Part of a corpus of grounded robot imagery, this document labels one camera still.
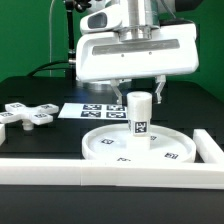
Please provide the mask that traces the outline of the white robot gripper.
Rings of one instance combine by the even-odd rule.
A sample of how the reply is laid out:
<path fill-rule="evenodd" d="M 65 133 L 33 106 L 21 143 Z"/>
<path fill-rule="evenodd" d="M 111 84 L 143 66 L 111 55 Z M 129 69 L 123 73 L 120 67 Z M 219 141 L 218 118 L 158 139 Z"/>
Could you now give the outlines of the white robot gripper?
<path fill-rule="evenodd" d="M 162 102 L 166 76 L 193 73 L 198 65 L 193 23 L 162 26 L 144 41 L 121 42 L 115 32 L 83 35 L 76 50 L 76 73 L 82 82 L 111 80 L 118 105 L 126 105 L 122 89 L 135 78 L 156 77 L 154 102 Z"/>

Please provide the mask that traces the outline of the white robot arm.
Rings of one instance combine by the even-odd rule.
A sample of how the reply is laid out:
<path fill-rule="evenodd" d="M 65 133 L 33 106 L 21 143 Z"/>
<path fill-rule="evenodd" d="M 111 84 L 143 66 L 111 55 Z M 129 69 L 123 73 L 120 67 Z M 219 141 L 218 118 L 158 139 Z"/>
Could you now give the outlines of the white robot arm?
<path fill-rule="evenodd" d="M 199 65 L 194 22 L 177 18 L 203 0 L 93 0 L 81 19 L 76 74 L 81 82 L 108 81 L 123 105 L 122 80 L 153 77 L 155 101 L 170 75 L 191 74 Z"/>

